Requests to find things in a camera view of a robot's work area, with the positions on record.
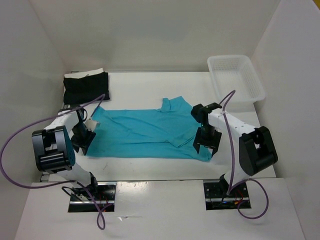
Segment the cyan t shirt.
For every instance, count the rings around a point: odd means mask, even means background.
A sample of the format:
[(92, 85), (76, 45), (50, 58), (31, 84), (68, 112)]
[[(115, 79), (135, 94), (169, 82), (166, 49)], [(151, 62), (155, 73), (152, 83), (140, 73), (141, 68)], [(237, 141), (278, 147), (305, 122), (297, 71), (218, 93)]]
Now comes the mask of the cyan t shirt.
[(96, 136), (87, 156), (93, 158), (158, 158), (211, 160), (211, 152), (193, 142), (200, 124), (182, 96), (162, 99), (158, 109), (106, 110), (93, 115)]

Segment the black t shirt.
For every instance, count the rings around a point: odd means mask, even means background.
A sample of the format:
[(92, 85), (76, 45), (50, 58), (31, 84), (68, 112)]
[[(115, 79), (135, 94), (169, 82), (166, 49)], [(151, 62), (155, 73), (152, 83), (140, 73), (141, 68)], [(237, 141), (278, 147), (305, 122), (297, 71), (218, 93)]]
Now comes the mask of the black t shirt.
[(105, 94), (104, 101), (110, 100), (109, 75), (107, 72), (89, 75), (82, 78), (64, 78), (65, 105), (80, 105), (88, 103)]

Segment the white t shirt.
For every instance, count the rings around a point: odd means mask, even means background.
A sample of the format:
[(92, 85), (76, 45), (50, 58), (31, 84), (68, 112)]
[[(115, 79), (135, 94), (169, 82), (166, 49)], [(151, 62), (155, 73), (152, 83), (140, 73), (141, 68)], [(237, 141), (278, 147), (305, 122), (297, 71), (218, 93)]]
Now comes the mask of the white t shirt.
[(89, 70), (89, 71), (78, 71), (78, 72), (71, 72), (66, 73), (64, 75), (64, 78), (71, 78), (71, 79), (81, 79), (88, 76), (98, 75), (104, 72), (103, 68), (98, 68), (95, 70)]

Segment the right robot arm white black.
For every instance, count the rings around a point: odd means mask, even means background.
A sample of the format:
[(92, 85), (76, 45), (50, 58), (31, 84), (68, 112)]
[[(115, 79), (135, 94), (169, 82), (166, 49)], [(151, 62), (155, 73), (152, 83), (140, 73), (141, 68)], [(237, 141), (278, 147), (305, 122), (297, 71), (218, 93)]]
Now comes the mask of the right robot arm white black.
[(215, 155), (220, 146), (222, 131), (228, 133), (231, 149), (231, 168), (219, 178), (219, 191), (229, 197), (237, 190), (237, 185), (274, 165), (278, 154), (270, 130), (265, 126), (256, 127), (243, 122), (218, 103), (195, 105), (191, 116), (200, 123), (193, 147), (212, 150)]

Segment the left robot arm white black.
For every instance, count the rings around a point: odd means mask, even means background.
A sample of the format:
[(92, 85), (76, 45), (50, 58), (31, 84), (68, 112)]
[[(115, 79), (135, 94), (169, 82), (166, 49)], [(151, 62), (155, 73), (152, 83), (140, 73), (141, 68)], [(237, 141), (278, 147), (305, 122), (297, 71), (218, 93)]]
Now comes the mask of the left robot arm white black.
[(58, 112), (59, 117), (31, 135), (36, 167), (41, 172), (57, 174), (72, 183), (75, 195), (94, 200), (100, 188), (95, 176), (76, 163), (76, 153), (85, 156), (96, 133), (86, 126), (87, 111), (79, 105)]

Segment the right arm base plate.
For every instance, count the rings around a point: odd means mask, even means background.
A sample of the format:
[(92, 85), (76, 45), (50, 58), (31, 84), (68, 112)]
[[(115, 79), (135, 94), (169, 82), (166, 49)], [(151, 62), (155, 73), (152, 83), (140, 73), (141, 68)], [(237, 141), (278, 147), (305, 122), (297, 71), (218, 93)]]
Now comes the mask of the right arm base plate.
[(206, 210), (250, 209), (251, 203), (246, 183), (235, 187), (229, 195), (222, 190), (218, 180), (204, 181), (204, 198)]

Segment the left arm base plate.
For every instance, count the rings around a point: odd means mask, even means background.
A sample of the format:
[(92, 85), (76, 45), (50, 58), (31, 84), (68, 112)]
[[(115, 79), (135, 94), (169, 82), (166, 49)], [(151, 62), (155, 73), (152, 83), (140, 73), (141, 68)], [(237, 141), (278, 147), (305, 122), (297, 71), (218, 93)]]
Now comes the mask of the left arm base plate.
[[(63, 186), (61, 188), (69, 196), (69, 213), (93, 213), (98, 212), (92, 198), (83, 188)], [(99, 183), (96, 189), (91, 190), (91, 195), (102, 212), (115, 211), (116, 183)]]

